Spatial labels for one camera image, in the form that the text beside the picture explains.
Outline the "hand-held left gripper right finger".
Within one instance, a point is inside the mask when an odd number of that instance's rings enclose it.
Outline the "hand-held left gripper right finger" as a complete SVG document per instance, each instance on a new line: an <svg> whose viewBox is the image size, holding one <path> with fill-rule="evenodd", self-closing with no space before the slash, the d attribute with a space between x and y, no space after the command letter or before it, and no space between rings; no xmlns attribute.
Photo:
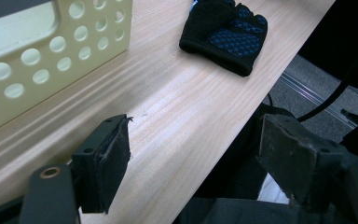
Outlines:
<svg viewBox="0 0 358 224"><path fill-rule="evenodd" d="M296 119L267 114L263 118L259 159L284 194L311 213L332 203L349 211L349 196L340 186L348 151L308 131Z"/></svg>

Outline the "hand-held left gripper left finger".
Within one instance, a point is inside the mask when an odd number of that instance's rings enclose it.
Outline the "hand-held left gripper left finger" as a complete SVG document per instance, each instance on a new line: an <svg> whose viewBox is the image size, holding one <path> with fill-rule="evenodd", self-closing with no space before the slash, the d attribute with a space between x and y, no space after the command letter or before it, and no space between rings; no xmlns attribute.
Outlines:
<svg viewBox="0 0 358 224"><path fill-rule="evenodd" d="M83 213L108 213L131 156L130 121L126 114L102 121L72 154L76 199Z"/></svg>

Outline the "black and blue glove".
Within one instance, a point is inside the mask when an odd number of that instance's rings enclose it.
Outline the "black and blue glove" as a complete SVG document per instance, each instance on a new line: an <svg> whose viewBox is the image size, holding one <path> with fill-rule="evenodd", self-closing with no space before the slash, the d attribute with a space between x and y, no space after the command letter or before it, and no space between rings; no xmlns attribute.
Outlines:
<svg viewBox="0 0 358 224"><path fill-rule="evenodd" d="M179 47L248 77L267 33L267 19L235 0L193 0Z"/></svg>

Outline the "cream perforated plastic basket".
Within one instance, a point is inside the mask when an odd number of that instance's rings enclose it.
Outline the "cream perforated plastic basket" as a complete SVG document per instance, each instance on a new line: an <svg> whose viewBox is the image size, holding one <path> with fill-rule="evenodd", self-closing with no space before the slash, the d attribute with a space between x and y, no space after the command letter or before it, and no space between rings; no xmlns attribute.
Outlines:
<svg viewBox="0 0 358 224"><path fill-rule="evenodd" d="M124 52L132 0L50 0L0 18L0 126Z"/></svg>

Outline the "metal floor rail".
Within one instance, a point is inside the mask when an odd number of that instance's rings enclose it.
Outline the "metal floor rail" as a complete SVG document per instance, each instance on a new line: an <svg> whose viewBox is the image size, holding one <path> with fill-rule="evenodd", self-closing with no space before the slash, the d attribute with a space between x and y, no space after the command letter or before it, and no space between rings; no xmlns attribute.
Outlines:
<svg viewBox="0 0 358 224"><path fill-rule="evenodd" d="M351 115L350 112L345 109L345 106L347 105L343 103L343 100L340 100L339 102L337 101L339 97L344 97L347 100L353 99L358 101L358 89L353 87L339 89L338 92L333 91L330 96L323 98L320 94L313 91L287 72L284 72L279 80L307 101L316 106L321 106L322 108L317 113L326 112L351 129L358 126L358 121L355 119L356 115Z"/></svg>

